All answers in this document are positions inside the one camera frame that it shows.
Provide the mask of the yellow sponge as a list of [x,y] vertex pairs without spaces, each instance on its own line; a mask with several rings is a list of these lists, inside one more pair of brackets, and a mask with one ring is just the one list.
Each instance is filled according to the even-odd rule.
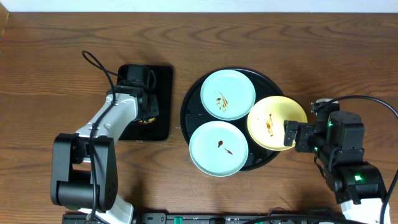
[[151,124],[154,121],[156,121],[156,117],[144,118],[144,119],[139,120],[139,124]]

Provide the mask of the yellow plate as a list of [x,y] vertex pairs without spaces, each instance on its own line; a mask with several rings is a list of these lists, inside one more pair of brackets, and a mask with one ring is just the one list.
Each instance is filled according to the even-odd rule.
[[306,123],[303,108],[291,98],[269,96],[254,104],[247,118],[247,127],[252,140],[272,151],[284,151],[295,146],[284,145],[284,121]]

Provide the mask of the mint plate with sauce smear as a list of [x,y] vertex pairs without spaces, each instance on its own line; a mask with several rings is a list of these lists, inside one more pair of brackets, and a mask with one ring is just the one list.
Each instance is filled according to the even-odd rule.
[[224,69],[211,73],[200,89],[200,99],[213,117],[232,121],[246,116],[254,106],[256,91],[243,73]]

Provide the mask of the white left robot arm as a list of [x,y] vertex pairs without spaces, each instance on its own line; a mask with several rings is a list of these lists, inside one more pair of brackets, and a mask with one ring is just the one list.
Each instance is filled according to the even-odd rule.
[[112,87],[87,124],[55,138],[52,203],[87,214],[85,223],[131,223],[134,207],[118,195],[115,144],[131,122],[158,114],[153,87]]

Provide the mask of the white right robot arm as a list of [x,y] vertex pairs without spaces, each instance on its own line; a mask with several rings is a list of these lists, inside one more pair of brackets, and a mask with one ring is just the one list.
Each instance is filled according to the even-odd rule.
[[317,114],[314,124],[284,121],[284,145],[315,155],[318,168],[347,220],[390,223],[379,169],[364,160],[364,124],[356,113]]

